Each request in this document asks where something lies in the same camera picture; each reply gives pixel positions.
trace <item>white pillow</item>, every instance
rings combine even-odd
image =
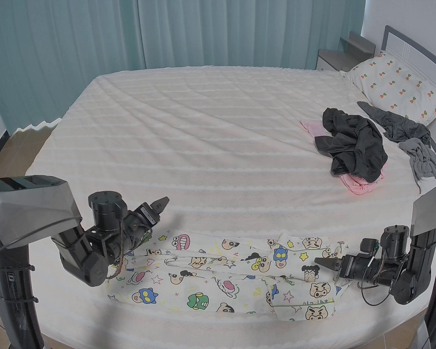
[[[388,53],[346,73],[371,104],[424,125],[436,118],[436,87]]]

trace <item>cartoon print pants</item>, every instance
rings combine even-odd
[[[301,321],[333,316],[349,280],[337,280],[315,257],[341,257],[343,241],[223,239],[169,230],[125,256],[107,283],[108,297],[148,309],[276,314]]]

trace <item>headboard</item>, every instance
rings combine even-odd
[[[436,85],[436,56],[411,38],[391,26],[386,26],[381,50],[393,55]],[[431,145],[436,151],[436,119],[428,128],[431,132]]]

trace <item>tiled floor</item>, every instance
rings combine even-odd
[[[0,153],[0,177],[14,177],[25,175],[44,142],[50,136],[51,128],[44,127],[38,131],[29,129],[17,132],[6,143]],[[396,327],[376,340],[361,346],[362,349],[406,349],[412,342],[419,319],[424,312]],[[47,338],[53,349],[71,349],[70,347]],[[0,349],[8,349],[10,342],[5,330],[0,327]]]

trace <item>curtain fold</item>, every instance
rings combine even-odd
[[[138,0],[145,66],[316,67],[360,34],[365,0]]]
[[[9,132],[62,117],[100,74],[145,68],[137,0],[0,0]]]

